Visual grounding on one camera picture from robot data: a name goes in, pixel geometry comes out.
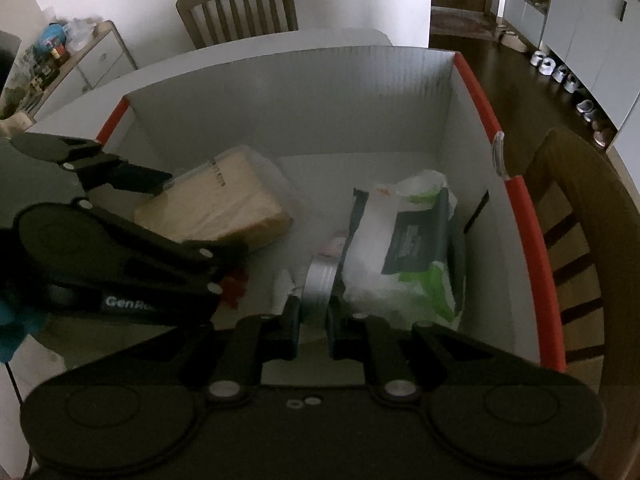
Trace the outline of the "wooden chair beside box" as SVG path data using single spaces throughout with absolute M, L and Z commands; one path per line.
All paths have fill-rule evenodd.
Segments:
M 544 233 L 567 371 L 594 389 L 605 425 L 589 466 L 639 475 L 639 209 L 604 155 L 548 132 L 524 180 Z

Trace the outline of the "black snack packet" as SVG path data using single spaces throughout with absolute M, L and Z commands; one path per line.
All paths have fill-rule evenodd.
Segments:
M 236 310 L 246 294 L 247 283 L 248 274 L 246 272 L 225 276 L 220 282 L 222 289 L 220 294 L 221 307 Z

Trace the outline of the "dark wooden chair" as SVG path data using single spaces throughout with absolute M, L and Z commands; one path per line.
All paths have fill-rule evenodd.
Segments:
M 176 10 L 198 49 L 299 30 L 294 0 L 177 0 Z

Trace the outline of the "red cardboard storage box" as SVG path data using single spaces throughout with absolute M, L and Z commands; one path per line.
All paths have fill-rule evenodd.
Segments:
M 406 47 L 297 50 L 187 66 L 168 61 L 99 90 L 104 148 L 173 174 L 247 145 L 277 165 L 270 182 L 292 230 L 250 262 L 232 326 L 271 307 L 272 282 L 347 228 L 357 191 L 441 172 L 464 229 L 463 333 L 554 370 L 564 344 L 547 249 L 520 177 L 499 166 L 501 130 L 460 54 Z

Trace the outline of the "white side cabinet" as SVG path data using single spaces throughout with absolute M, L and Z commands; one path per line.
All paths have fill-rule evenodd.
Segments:
M 44 90 L 26 96 L 17 110 L 39 122 L 137 68 L 115 24 L 99 22 L 91 41 L 62 65 L 55 80 Z

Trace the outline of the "silver tape roll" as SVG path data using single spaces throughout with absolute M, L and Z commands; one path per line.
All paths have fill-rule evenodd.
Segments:
M 311 259 L 299 304 L 303 325 L 320 327 L 324 324 L 339 264 L 339 258 L 327 255 L 315 255 Z

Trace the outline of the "white green tube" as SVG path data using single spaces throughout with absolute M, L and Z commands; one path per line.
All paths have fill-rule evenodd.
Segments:
M 282 269 L 276 274 L 272 285 L 271 314 L 280 315 L 283 312 L 288 297 L 292 295 L 295 287 L 292 274 L 288 269 Z

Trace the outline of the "white wall cabinet unit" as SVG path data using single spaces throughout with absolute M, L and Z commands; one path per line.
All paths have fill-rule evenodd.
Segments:
M 506 0 L 503 18 L 549 48 L 623 128 L 639 99 L 639 0 Z

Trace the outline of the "blue globe toy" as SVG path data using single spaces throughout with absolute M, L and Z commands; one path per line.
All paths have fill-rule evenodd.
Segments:
M 66 33 L 61 24 L 50 23 L 40 34 L 37 47 L 42 52 L 48 52 L 56 44 L 66 45 Z

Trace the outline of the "white green wet wipes pack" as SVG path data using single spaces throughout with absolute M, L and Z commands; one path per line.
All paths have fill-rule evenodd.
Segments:
M 466 282 L 457 204 L 434 170 L 356 188 L 341 270 L 346 304 L 398 330 L 419 322 L 456 330 Z

